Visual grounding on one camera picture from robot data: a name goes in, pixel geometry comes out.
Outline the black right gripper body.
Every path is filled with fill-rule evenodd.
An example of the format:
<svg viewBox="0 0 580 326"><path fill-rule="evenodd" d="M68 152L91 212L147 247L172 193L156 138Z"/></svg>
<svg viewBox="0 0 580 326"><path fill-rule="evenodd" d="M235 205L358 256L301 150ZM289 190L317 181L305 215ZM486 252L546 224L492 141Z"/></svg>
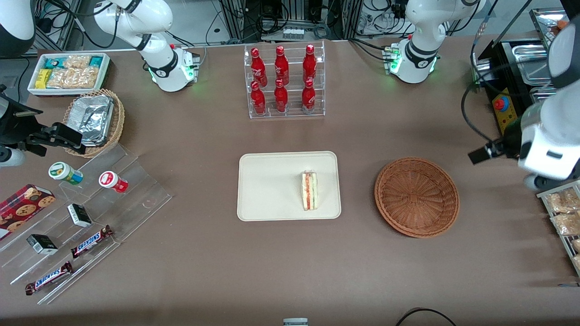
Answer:
<svg viewBox="0 0 580 326"><path fill-rule="evenodd" d="M1 91L0 142L3 146L22 142L36 131L34 113Z"/></svg>

